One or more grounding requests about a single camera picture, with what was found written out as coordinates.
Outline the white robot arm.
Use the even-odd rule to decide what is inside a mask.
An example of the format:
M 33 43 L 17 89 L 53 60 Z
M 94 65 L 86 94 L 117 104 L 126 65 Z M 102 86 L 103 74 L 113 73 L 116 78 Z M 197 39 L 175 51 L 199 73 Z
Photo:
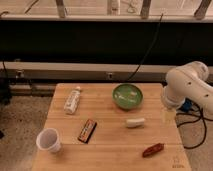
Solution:
M 176 110 L 186 99 L 198 104 L 208 114 L 213 114 L 213 86 L 206 83 L 208 77 L 209 69 L 200 61 L 174 67 L 167 72 L 167 85 L 161 92 L 164 123 L 175 120 Z

